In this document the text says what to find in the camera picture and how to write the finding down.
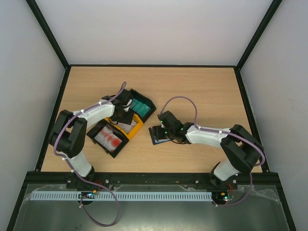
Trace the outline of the blue leather card holder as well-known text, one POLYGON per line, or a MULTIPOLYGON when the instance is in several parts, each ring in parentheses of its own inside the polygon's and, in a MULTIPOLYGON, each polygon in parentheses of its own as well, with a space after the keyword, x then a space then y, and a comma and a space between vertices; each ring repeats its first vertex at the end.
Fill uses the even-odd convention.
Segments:
POLYGON ((161 126, 153 126, 149 128, 150 137, 153 145, 170 141, 167 131, 161 126))

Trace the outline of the black bin with teal cards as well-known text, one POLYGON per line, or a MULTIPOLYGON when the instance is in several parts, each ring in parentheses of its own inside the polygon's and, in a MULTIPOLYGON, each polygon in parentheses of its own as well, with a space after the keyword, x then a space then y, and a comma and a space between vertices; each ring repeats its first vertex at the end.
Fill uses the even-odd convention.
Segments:
POLYGON ((128 90, 128 98, 132 100, 129 105, 129 109, 125 112, 124 118, 129 121, 133 118, 133 115, 137 115, 144 123, 155 112, 156 106, 147 97, 143 96, 134 89, 128 90))

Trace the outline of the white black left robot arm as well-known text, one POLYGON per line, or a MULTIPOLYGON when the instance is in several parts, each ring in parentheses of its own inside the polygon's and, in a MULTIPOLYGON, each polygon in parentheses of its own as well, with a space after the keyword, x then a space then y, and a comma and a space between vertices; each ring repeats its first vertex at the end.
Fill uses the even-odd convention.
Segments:
POLYGON ((87 129, 105 118, 130 124, 133 120, 133 113, 129 109, 132 102, 132 93, 121 89, 116 95, 105 96, 94 105, 79 111, 61 111, 50 134, 54 154, 67 162, 71 172, 80 180, 94 185, 89 177, 94 168, 83 153, 87 129))

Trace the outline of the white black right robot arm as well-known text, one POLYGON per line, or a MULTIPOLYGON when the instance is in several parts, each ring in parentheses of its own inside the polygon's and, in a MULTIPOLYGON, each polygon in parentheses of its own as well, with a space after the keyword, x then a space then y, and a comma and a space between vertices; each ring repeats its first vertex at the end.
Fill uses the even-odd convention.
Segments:
POLYGON ((221 148, 227 159, 218 162, 209 173, 209 182, 221 188, 238 174, 250 174, 256 165, 265 161, 264 148, 243 126, 208 128, 195 123, 181 123, 170 111, 158 116, 160 125, 151 127, 151 138, 156 143, 171 141, 183 144, 204 144, 221 148))

